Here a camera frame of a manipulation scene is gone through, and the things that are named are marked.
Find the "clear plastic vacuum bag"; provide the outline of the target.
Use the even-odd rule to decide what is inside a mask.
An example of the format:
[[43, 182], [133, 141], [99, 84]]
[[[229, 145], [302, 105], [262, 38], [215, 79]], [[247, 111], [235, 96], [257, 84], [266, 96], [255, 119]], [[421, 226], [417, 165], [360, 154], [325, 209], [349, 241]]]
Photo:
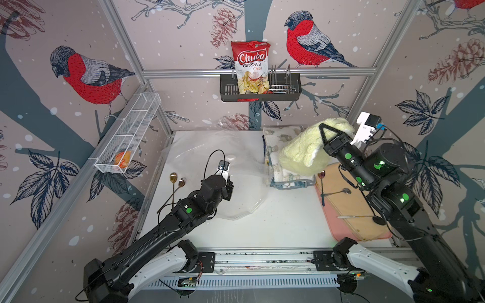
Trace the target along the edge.
[[270, 179], [264, 164], [263, 135], [257, 131], [178, 132], [167, 163], [170, 171], [186, 180], [177, 197], [199, 189], [203, 176], [222, 174], [218, 170], [222, 160], [229, 163], [234, 192], [230, 201], [220, 204], [217, 217], [238, 220], [251, 215], [265, 201]]

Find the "pale green fleece blanket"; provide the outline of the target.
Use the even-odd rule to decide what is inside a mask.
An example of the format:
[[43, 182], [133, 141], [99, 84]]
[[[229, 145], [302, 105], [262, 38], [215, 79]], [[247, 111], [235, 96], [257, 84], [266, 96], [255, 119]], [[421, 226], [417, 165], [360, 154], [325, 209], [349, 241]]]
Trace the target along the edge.
[[354, 128], [345, 118], [328, 118], [318, 122], [300, 133], [279, 152], [279, 164], [283, 169], [306, 176], [325, 170], [331, 157], [323, 149], [323, 141], [318, 128], [321, 123], [344, 131], [351, 138], [354, 136]]

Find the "teal bear blanket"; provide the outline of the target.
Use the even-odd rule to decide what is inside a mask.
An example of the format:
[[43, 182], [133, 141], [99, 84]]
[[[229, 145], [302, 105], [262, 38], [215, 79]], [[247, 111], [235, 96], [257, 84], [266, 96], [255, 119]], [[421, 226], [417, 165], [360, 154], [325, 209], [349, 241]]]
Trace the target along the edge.
[[276, 182], [273, 179], [270, 182], [270, 187], [278, 190], [290, 190], [312, 187], [315, 184], [314, 179], [298, 179], [292, 181]]

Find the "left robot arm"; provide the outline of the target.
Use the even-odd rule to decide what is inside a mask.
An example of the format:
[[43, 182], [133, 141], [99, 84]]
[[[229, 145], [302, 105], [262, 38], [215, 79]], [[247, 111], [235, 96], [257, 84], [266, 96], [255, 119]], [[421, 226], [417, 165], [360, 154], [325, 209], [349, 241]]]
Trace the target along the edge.
[[205, 223], [222, 200], [229, 201], [234, 186], [228, 177], [211, 175], [150, 232], [105, 261], [94, 259], [84, 267], [87, 302], [128, 302], [136, 293], [168, 273], [197, 266], [198, 251], [184, 236]]

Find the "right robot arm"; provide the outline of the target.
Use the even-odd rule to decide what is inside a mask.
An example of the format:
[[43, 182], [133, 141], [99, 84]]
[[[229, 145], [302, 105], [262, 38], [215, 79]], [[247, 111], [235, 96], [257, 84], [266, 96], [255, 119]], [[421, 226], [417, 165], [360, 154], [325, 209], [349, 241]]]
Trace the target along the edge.
[[398, 136], [387, 138], [364, 157], [344, 131], [325, 123], [318, 129], [324, 151], [356, 180], [353, 188], [409, 244], [423, 267], [406, 270], [393, 260], [362, 252], [356, 242], [343, 240], [351, 265], [387, 280], [414, 302], [484, 302], [484, 280], [458, 259], [406, 184], [411, 170], [404, 142]]

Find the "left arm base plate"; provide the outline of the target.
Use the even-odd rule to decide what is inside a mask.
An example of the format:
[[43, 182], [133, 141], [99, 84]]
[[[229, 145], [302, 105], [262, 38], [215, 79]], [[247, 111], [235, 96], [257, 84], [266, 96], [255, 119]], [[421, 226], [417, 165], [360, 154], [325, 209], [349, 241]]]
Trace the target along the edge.
[[189, 273], [213, 273], [215, 268], [215, 253], [200, 252], [195, 266]]

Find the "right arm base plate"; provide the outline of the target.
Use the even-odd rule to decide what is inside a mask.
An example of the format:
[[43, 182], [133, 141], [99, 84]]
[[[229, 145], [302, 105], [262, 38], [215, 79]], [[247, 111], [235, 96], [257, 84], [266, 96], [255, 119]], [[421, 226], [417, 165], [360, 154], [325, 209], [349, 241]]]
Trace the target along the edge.
[[332, 250], [313, 251], [311, 262], [316, 266], [317, 271], [340, 271], [333, 258]]

